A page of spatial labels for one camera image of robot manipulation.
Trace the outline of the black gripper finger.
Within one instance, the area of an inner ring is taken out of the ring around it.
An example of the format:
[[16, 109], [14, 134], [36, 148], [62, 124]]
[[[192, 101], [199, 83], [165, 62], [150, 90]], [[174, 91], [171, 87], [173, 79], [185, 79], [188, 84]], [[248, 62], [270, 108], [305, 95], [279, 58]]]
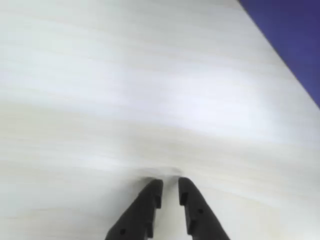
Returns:
[[196, 185], [187, 177], [178, 179], [179, 204], [184, 207], [187, 234], [193, 240], [228, 240], [218, 218]]
[[156, 210], [162, 207], [164, 182], [152, 179], [106, 234], [107, 240], [148, 240], [154, 237]]

